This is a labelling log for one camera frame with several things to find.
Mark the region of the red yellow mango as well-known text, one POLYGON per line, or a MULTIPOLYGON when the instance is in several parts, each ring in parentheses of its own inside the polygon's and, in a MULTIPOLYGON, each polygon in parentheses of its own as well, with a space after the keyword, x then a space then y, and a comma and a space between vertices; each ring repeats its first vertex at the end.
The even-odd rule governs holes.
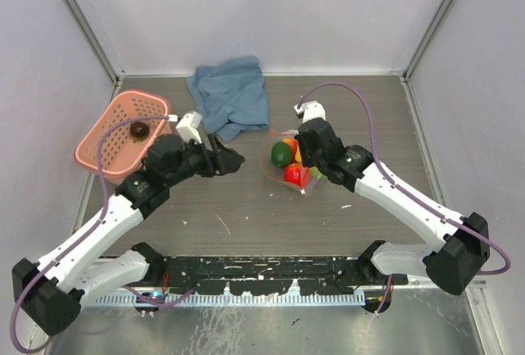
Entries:
POLYGON ((296 154, 296 151, 298 149, 298 142, 295 139, 283 139, 283 142, 290 147, 293 154, 296 154))

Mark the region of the red apple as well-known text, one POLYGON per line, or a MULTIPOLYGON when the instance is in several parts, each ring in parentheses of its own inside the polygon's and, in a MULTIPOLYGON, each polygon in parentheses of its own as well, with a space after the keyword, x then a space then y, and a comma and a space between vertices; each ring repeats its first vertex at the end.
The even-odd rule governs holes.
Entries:
POLYGON ((301 163, 292 163, 285 168, 284 181, 305 188, 310 183, 310 170, 301 163))

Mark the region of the green fruit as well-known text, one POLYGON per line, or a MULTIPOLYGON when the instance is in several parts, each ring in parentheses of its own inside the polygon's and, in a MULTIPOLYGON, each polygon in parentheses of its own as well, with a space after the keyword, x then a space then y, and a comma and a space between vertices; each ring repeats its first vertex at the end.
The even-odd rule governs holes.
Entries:
POLYGON ((294 154, 290 147, 283 141, 277 142, 272 146, 271 163, 273 166, 283 169, 293 161, 294 154))

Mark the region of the clear orange zip bag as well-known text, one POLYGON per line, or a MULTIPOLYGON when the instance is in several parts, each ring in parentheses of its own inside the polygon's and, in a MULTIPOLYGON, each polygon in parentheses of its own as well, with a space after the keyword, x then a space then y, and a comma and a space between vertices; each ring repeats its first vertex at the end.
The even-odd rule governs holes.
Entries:
POLYGON ((301 195, 310 194, 326 177, 316 167, 306 167, 295 139, 297 130, 269 130, 260 167, 271 181, 301 195))

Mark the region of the dark brown fruit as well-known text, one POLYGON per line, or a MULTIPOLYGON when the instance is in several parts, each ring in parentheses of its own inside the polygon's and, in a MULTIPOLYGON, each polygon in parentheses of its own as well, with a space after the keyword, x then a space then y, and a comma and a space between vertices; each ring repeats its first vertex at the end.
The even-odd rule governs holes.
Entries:
POLYGON ((142 121, 135 121, 130 125, 130 137, 137 143, 144 141, 150 134, 150 127, 142 121))

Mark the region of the yellow pear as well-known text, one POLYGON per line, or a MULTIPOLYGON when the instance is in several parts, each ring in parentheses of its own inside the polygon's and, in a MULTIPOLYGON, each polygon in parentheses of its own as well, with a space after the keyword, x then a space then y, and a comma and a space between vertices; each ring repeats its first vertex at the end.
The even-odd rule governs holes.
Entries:
POLYGON ((300 148, 296 148, 295 155, 294 155, 294 161, 297 163, 302 163, 300 148))

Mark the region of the green apple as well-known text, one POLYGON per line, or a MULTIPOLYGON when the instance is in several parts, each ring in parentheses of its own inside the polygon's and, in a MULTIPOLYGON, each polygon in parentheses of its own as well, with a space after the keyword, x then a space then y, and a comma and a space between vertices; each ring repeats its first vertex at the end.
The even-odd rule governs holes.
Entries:
POLYGON ((323 177, 323 174, 315 166, 309 168, 309 174, 312 179, 318 180, 323 177))

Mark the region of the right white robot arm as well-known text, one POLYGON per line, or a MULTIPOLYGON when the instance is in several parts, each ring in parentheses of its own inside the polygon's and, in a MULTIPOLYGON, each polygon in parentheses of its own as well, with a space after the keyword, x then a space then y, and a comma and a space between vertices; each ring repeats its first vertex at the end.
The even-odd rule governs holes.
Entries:
POLYGON ((379 284, 388 275, 418 275, 448 294, 460 295, 480 272, 490 256, 484 217, 476 212, 463 216, 431 200, 386 167, 377 166, 366 148, 345 146, 322 118, 303 123, 295 138, 304 165, 384 208, 423 241, 373 242, 359 258, 364 281, 379 284))

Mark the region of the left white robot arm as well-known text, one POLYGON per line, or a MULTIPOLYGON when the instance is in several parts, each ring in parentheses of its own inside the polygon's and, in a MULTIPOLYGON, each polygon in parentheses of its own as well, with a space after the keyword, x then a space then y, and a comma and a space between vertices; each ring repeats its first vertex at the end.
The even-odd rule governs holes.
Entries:
POLYGON ((92 263, 122 235, 149 217, 170 197, 171 187, 200 175, 237 172, 244 157, 225 147, 216 135, 210 146, 185 142, 176 134, 158 137, 148 148, 141 169, 128 175, 101 212, 67 241, 37 262, 21 259, 13 267, 16 309, 23 310, 46 335, 69 327, 91 300, 125 284, 159 284, 166 261, 146 243, 138 243, 108 268, 91 270, 92 263))

